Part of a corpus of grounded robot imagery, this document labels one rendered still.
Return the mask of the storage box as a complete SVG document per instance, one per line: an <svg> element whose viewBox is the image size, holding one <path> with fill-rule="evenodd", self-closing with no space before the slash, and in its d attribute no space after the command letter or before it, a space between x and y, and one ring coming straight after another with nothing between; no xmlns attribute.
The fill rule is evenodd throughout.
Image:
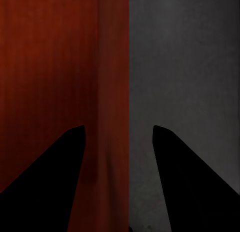
<svg viewBox="0 0 240 232"><path fill-rule="evenodd" d="M0 194L81 125L67 232L130 232L129 0L0 0Z"/></svg>

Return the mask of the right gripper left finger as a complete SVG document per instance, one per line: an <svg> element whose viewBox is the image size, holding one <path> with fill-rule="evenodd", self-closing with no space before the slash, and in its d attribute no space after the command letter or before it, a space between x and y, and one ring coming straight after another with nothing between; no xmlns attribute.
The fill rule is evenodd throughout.
<svg viewBox="0 0 240 232"><path fill-rule="evenodd" d="M67 232L85 145L66 131L0 194L0 232Z"/></svg>

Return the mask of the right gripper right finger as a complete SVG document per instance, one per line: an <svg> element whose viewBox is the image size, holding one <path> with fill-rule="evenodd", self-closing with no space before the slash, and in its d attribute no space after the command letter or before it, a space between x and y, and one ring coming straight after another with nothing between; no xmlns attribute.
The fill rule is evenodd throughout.
<svg viewBox="0 0 240 232"><path fill-rule="evenodd" d="M240 232L240 195L173 131L152 143L172 232Z"/></svg>

